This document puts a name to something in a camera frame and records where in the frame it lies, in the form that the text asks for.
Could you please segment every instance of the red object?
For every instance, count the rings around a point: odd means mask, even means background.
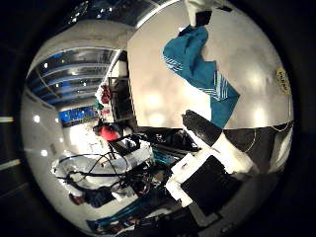
[[[103,94],[102,94],[101,101],[103,104],[107,104],[111,99],[111,92],[110,92],[109,87],[107,87],[106,85],[102,86],[102,89],[103,89]]]
[[[109,129],[106,126],[102,127],[101,136],[107,141],[116,140],[119,138],[118,134],[114,130]]]

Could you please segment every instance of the teal cloth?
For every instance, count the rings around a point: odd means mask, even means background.
[[[239,94],[216,70],[216,61],[202,58],[200,52],[207,38],[204,27],[188,26],[166,44],[163,56],[168,68],[209,95],[211,122],[223,128],[233,113]]]

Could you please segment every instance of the table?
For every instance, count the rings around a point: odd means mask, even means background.
[[[211,118],[208,95],[167,68],[166,43],[189,24],[181,1],[154,15],[128,41],[128,65],[134,111],[139,126],[183,127],[181,114],[193,110]],[[206,26],[209,38],[202,51],[241,97],[225,128],[263,127],[293,119],[291,95],[275,80],[281,67],[276,50],[246,16],[214,10]]]

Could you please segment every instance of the blue towel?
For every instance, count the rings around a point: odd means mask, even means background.
[[[204,61],[200,51],[208,38],[204,27],[191,26],[171,39],[163,50],[171,70],[210,97],[211,122],[223,128],[237,104],[239,94],[216,70],[216,61]]]

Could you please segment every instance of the label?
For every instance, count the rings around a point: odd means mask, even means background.
[[[290,95],[290,86],[289,86],[288,77],[285,70],[282,67],[276,71],[276,81],[281,91],[286,95]]]

